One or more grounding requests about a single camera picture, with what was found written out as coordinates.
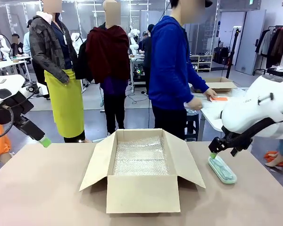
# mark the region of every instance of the bubble wrap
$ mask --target bubble wrap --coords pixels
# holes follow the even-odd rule
[[[114,175],[168,175],[163,140],[150,137],[129,142],[118,142],[113,168]]]

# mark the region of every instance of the teal plastic case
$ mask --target teal plastic case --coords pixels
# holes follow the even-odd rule
[[[224,184],[234,184],[237,182],[236,174],[234,174],[234,172],[218,155],[215,159],[209,157],[208,164]]]

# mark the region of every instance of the plaid jacket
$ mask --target plaid jacket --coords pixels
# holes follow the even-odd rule
[[[72,68],[74,69],[77,63],[77,54],[72,45],[68,29],[62,22],[60,23],[65,31]],[[33,17],[29,29],[29,42],[33,60],[60,82],[67,82],[68,76],[62,71],[62,69],[65,69],[65,61],[60,43],[51,25],[41,16]]]

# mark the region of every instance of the black chair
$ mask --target black chair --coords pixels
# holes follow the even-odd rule
[[[187,109],[186,141],[197,141],[199,132],[199,114],[197,111]]]

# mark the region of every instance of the small cardboard box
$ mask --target small cardboard box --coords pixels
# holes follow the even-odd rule
[[[232,89],[237,88],[232,80],[219,77],[219,78],[205,78],[206,84],[213,89],[216,93],[230,92]],[[201,93],[200,90],[191,88],[192,92]]]
[[[162,137],[168,175],[113,175],[117,143]],[[162,129],[118,129],[99,142],[88,164],[80,191],[108,178],[107,213],[180,212],[177,177],[203,188],[205,184],[185,141]]]

